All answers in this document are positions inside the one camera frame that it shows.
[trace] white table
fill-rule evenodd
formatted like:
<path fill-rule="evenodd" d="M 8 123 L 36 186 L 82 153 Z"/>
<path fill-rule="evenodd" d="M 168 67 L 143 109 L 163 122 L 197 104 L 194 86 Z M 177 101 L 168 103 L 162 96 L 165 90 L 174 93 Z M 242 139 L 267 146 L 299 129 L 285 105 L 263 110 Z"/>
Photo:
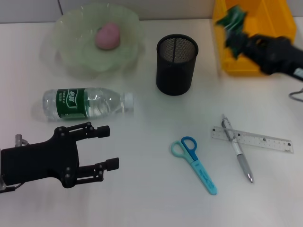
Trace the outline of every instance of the white table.
<path fill-rule="evenodd" d="M 297 19 L 303 32 L 303 20 Z M 43 227 L 300 227 L 303 226 L 303 104 L 288 93 L 303 83 L 282 75 L 219 76 L 210 20 L 143 21 L 145 49 L 136 66 L 96 79 L 54 73 L 42 63 L 44 36 L 52 23 L 0 25 L 0 147 L 23 134 L 42 142 L 58 126 L 33 114 L 51 88 L 107 87 L 134 93 L 134 115 L 93 120 L 111 136 L 78 143 L 80 165 L 119 157 L 120 168 L 104 182 L 64 189 L 57 179 L 24 184 L 0 195 L 1 226 Z M 182 96 L 161 93 L 155 83 L 156 45 L 168 34 L 192 37 L 199 55 L 191 89 Z M 225 141 L 210 130 L 225 113 L 242 131 L 290 139 L 294 154 L 243 146 L 255 183 L 245 178 Z M 197 156 L 218 188 L 211 196 L 170 144 L 183 136 L 198 143 Z"/>

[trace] mesh pen holder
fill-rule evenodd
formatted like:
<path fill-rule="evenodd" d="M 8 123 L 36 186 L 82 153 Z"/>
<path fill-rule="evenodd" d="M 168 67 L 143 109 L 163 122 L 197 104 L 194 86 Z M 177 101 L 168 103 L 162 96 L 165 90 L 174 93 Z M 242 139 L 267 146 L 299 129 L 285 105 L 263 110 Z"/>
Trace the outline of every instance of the mesh pen holder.
<path fill-rule="evenodd" d="M 169 96 L 187 92 L 193 78 L 198 45 L 186 35 L 168 35 L 157 45 L 157 87 Z"/>

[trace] pink fruit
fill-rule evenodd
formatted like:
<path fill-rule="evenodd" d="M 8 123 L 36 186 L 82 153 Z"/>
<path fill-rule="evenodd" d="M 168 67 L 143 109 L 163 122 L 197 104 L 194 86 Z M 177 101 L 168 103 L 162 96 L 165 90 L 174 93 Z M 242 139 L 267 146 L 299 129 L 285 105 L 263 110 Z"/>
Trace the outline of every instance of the pink fruit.
<path fill-rule="evenodd" d="M 103 50 L 112 50 L 120 44 L 120 29 L 115 23 L 105 24 L 96 34 L 95 44 Z"/>

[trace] grey wall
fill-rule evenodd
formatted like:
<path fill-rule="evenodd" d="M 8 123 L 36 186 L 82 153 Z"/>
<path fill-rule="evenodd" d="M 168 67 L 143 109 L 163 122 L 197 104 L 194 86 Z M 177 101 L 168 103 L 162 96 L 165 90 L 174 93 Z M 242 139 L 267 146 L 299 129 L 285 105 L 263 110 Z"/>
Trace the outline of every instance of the grey wall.
<path fill-rule="evenodd" d="M 127 6 L 141 19 L 209 18 L 214 0 L 99 0 Z M 303 17 L 303 0 L 287 0 L 294 16 Z M 61 0 L 63 12 L 90 0 Z M 47 22 L 60 17 L 57 0 L 0 0 L 0 23 Z"/>

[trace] ruler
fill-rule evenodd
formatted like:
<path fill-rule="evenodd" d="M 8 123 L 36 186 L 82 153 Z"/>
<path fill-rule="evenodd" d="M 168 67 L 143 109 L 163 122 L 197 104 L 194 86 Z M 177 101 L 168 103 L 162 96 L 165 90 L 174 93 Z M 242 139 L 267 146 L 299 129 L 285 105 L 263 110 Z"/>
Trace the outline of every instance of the ruler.
<path fill-rule="evenodd" d="M 225 130 L 227 130 L 229 133 L 233 133 L 234 137 L 237 139 L 237 142 L 240 144 L 247 144 L 261 148 L 280 150 L 285 151 L 287 153 L 294 152 L 293 143 L 291 142 L 291 140 L 263 136 L 244 131 L 225 129 L 215 126 L 212 130 L 212 137 L 215 139 L 229 141 L 226 136 Z"/>

